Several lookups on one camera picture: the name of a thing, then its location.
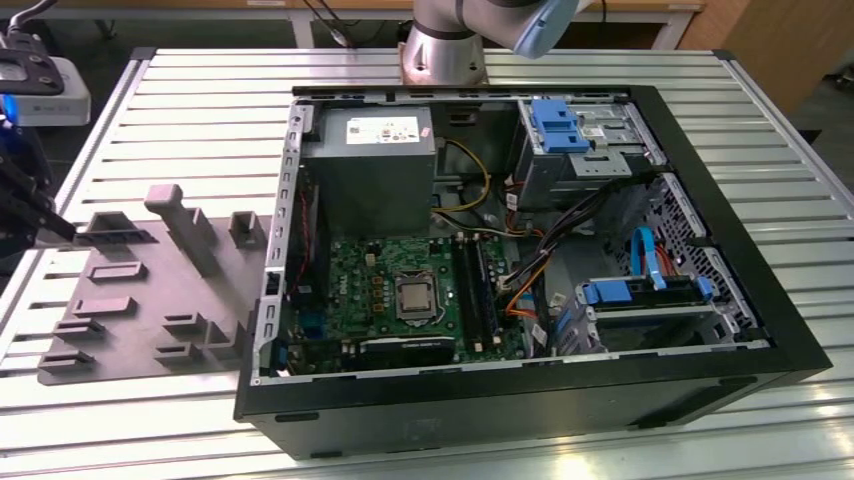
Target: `sticker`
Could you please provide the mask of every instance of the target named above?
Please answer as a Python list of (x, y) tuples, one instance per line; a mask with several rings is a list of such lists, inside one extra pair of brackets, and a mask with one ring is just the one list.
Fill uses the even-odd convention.
[(417, 117), (360, 117), (348, 120), (348, 145), (420, 141)]
[(556, 294), (552, 296), (552, 300), (549, 300), (549, 306), (552, 308), (556, 308), (556, 307), (564, 306), (565, 303), (566, 303), (566, 295), (556, 292)]
[(605, 137), (605, 130), (600, 127), (585, 127), (582, 128), (582, 133), (586, 137)]
[(508, 194), (508, 210), (513, 210), (516, 212), (517, 209), (520, 208), (518, 202), (520, 202), (520, 197), (516, 194), (509, 193)]
[(544, 330), (544, 327), (540, 326), (540, 323), (534, 324), (534, 328), (532, 329), (532, 336), (534, 337), (534, 340), (537, 340), (537, 342), (545, 347), (549, 335), (546, 334), (546, 330)]

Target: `wooden cabinet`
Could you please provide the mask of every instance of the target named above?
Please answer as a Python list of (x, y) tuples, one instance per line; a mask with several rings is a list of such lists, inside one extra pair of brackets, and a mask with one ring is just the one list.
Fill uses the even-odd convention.
[(853, 46), (852, 0), (709, 0), (680, 43), (731, 50), (788, 113)]

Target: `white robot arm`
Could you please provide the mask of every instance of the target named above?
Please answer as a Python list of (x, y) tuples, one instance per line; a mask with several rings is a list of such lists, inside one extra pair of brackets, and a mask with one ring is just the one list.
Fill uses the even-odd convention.
[(408, 83), (472, 85), (484, 80), (486, 37), (538, 58), (593, 0), (420, 0), (404, 50)]

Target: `slotted metal table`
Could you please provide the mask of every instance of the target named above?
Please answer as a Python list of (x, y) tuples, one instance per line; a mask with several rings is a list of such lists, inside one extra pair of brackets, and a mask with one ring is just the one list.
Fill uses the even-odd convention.
[[(661, 89), (836, 367), (683, 428), (296, 462), (231, 419), (237, 372), (38, 383), (87, 252), (34, 251), (0, 299), (0, 476), (854, 476), (854, 201), (739, 62), (711, 52), (562, 51), (530, 61), (492, 51), (488, 65), (493, 84)], [(170, 182), (209, 217), (270, 214), (292, 87), (398, 82), (394, 50), (139, 56), (63, 186), (61, 213), (81, 224), (107, 210), (150, 219), (149, 186)]]

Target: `green motherboard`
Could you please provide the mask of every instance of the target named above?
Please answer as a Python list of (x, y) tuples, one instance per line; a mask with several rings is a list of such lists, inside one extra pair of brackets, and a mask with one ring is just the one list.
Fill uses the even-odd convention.
[[(498, 278), (508, 272), (502, 242), (481, 239), (490, 272)], [(518, 321), (502, 328), (500, 341), (474, 351), (465, 339), (458, 301), (450, 238), (394, 238), (356, 240), (338, 238), (332, 245), (330, 298), (325, 319), (325, 338), (348, 340), (365, 337), (437, 335), (457, 340), (456, 363), (521, 358), (522, 332)], [(401, 278), (426, 278), (434, 285), (437, 314), (429, 321), (406, 322), (400, 318), (398, 289)], [(504, 306), (497, 301), (500, 324), (508, 327)], [(325, 362), (316, 373), (336, 369)]]

